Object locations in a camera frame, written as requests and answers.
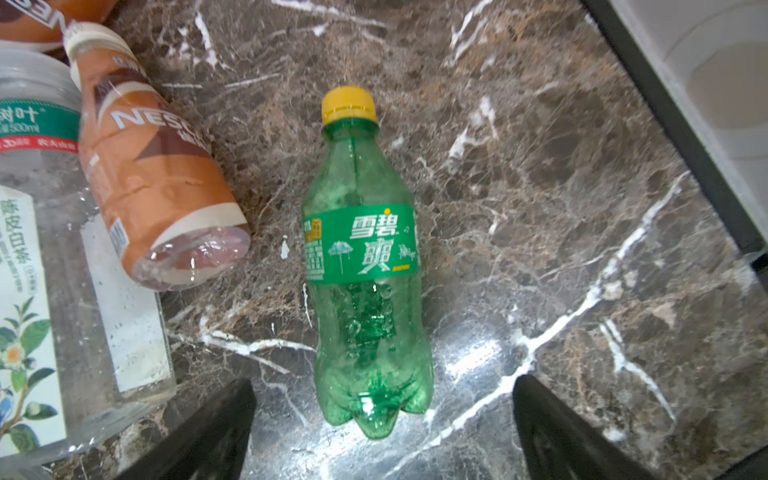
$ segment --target marble surface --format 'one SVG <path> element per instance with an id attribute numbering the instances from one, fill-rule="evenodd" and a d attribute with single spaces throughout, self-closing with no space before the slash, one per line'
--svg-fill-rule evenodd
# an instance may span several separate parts
<path id="1" fill-rule="evenodd" d="M 527 478 L 526 372 L 659 478 L 765 444 L 766 293 L 576 0 L 131 0 L 111 25 L 210 135 L 253 246 L 164 297 L 176 398 L 56 476 L 114 477 L 240 376 L 243 478 Z M 435 398 L 380 442 L 313 385 L 300 204 L 341 84 L 420 213 Z"/>

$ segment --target green plastic bottle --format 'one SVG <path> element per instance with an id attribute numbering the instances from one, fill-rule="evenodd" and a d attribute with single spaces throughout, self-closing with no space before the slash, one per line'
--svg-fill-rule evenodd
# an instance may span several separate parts
<path id="1" fill-rule="evenodd" d="M 383 439 L 400 410 L 426 412 L 434 389 L 413 195 L 376 144 L 367 91 L 332 90 L 323 124 L 328 158 L 303 206 L 317 399 L 331 425 L 355 419 Z"/>

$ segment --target umbrella illustration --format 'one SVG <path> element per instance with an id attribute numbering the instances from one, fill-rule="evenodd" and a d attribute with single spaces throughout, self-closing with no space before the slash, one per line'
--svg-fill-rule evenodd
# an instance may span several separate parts
<path id="1" fill-rule="evenodd" d="M 349 258 L 349 253 L 352 252 L 352 250 L 354 250 L 352 245 L 349 245 L 347 242 L 336 242 L 328 250 L 329 255 L 339 256 L 339 266 L 341 267 L 341 273 L 344 273 L 344 264 L 341 261 L 341 256 L 346 253 L 346 257 Z"/>

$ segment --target green label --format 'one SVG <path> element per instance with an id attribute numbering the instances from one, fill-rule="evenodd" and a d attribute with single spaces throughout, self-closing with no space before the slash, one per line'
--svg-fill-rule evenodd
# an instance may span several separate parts
<path id="1" fill-rule="evenodd" d="M 49 101 L 0 100 L 0 152 L 57 150 L 77 153 L 80 114 Z"/>
<path id="2" fill-rule="evenodd" d="M 306 275 L 313 283 L 353 283 L 419 271 L 409 205 L 331 210 L 304 219 Z"/>

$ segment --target orange label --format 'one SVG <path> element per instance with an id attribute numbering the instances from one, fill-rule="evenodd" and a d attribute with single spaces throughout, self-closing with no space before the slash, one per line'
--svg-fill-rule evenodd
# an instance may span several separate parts
<path id="1" fill-rule="evenodd" d="M 77 58 L 77 68 L 83 171 L 129 274 L 171 231 L 245 223 L 239 210 L 229 223 L 189 220 L 214 205 L 236 205 L 234 197 L 204 139 L 149 85 L 134 58 L 95 48 Z"/>
<path id="2" fill-rule="evenodd" d="M 102 23 L 116 2 L 0 0 L 0 40 L 61 43 L 63 31 L 73 20 Z"/>

